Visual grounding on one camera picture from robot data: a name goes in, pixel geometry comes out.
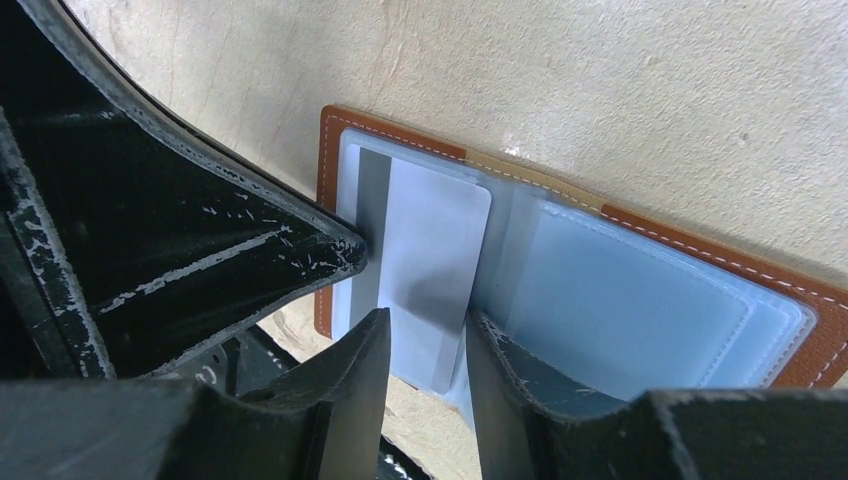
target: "open wallet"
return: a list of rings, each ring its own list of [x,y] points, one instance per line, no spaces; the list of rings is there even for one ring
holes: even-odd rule
[[[392,374],[469,423],[469,310],[623,401],[828,387],[848,369],[844,289],[349,108],[323,110],[320,139],[318,202],[356,225],[369,264],[316,294],[316,330],[339,339],[390,308]]]

